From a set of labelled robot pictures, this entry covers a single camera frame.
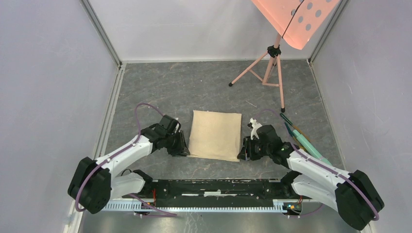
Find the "beige cloth napkin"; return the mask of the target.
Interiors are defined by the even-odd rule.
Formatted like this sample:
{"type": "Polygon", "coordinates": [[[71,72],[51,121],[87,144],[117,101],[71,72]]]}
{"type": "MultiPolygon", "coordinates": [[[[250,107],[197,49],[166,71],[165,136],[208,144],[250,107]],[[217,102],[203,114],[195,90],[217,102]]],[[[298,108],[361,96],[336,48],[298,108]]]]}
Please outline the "beige cloth napkin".
{"type": "Polygon", "coordinates": [[[190,157],[238,162],[241,114],[193,111],[190,157]]]}

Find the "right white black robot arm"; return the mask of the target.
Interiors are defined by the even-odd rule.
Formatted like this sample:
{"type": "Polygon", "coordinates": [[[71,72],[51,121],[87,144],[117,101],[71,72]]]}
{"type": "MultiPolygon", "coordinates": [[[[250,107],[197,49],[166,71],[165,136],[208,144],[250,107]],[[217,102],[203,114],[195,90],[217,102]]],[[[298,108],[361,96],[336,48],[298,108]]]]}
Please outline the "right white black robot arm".
{"type": "Polygon", "coordinates": [[[272,125],[261,125],[252,119],[248,127],[251,134],[244,138],[238,158],[255,161],[268,156],[275,164],[288,168],[290,172],[280,186],[283,196],[316,200],[359,231],[379,220],[384,201],[366,173],[349,172],[316,159],[297,145],[283,141],[272,125]]]}

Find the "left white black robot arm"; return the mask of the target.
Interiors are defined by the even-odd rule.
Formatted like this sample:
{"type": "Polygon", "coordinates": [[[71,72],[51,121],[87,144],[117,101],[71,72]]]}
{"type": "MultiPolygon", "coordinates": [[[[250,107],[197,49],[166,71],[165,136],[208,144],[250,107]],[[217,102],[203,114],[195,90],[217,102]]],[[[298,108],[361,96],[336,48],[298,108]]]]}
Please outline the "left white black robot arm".
{"type": "Polygon", "coordinates": [[[131,164],[157,150],[166,149],[171,156],[188,156],[184,133],[179,121],[164,115],[159,123],[138,131],[129,142],[113,152],[91,159],[83,158],[72,177],[68,195],[78,212],[101,211],[111,199],[153,194],[153,179],[141,170],[122,175],[131,164]]]}

